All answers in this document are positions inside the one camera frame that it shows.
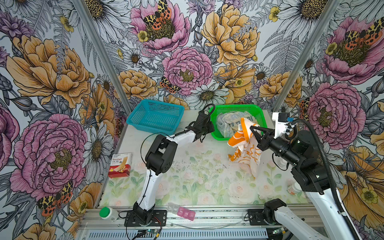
folded clothing in basket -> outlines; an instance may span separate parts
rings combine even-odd
[[[241,118],[239,131],[228,140],[228,145],[237,147],[233,155],[228,154],[228,158],[232,162],[248,164],[251,168],[252,175],[257,178],[257,169],[260,164],[262,151],[257,147],[257,140],[249,129],[251,126],[259,126],[248,120]]]
[[[216,125],[221,135],[223,135],[223,137],[232,137],[235,132],[238,131],[238,125],[241,123],[241,118],[247,118],[251,122],[256,121],[256,119],[247,111],[220,113],[217,116]]]

basket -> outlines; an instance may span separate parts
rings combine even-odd
[[[212,137],[216,140],[219,141],[227,141],[230,139],[230,137],[223,137],[223,135],[220,133],[216,126],[216,120],[217,120],[217,115],[220,113],[229,113],[229,112],[249,112],[252,116],[254,116],[257,120],[257,123],[260,125],[260,127],[267,127],[263,110],[253,104],[238,104],[238,105],[217,105],[214,112],[211,115],[211,121],[214,124],[215,131],[212,132]]]
[[[127,124],[145,132],[172,135],[184,113],[184,107],[160,101],[142,100],[127,119]]]

white bottle with green cap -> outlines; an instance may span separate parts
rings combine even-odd
[[[112,222],[114,222],[119,217],[119,212],[111,207],[103,207],[100,210],[99,215],[102,219],[110,219]]]

metal post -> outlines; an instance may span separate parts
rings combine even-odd
[[[321,14],[319,20],[317,21],[316,27],[313,29],[313,32],[310,33],[308,41],[305,43],[303,50],[301,51],[299,58],[293,67],[291,74],[289,75],[286,84],[284,85],[279,97],[276,99],[273,105],[273,112],[277,112],[280,106],[283,104],[286,96],[288,95],[291,87],[295,83],[297,77],[300,74],[301,69],[306,63],[307,59],[310,57],[312,49],[314,48],[315,43],[320,38],[321,34],[324,32],[324,28],[328,26],[329,20],[336,12],[340,0],[328,0],[327,4],[324,7],[323,13]]]
[[[96,25],[92,19],[92,16],[88,11],[87,5],[85,4],[85,2],[83,0],[75,0],[72,2],[73,2],[73,5],[75,6],[75,8],[78,12],[78,15],[80,17],[82,24],[83,24],[83,26],[87,32],[87,36],[89,37],[89,39],[92,41],[93,45],[95,46],[95,49],[97,50],[99,57],[102,60],[105,69],[107,70],[107,73],[108,73],[108,75],[112,81],[113,86],[115,87],[115,89],[116,89],[116,91],[120,97],[121,103],[122,103],[123,107],[125,108],[125,111],[128,114],[130,114],[133,110],[132,106],[130,105],[130,103],[126,97],[126,94],[125,94],[125,92],[124,92],[124,90],[120,84],[120,81],[119,81],[117,74],[116,74],[116,70],[113,67],[112,61],[108,56],[108,52],[105,49],[103,40],[101,39],[101,37],[99,35],[99,31],[96,28]]]

red and white box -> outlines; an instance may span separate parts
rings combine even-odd
[[[108,177],[128,177],[131,171],[132,153],[114,154],[109,166]]]

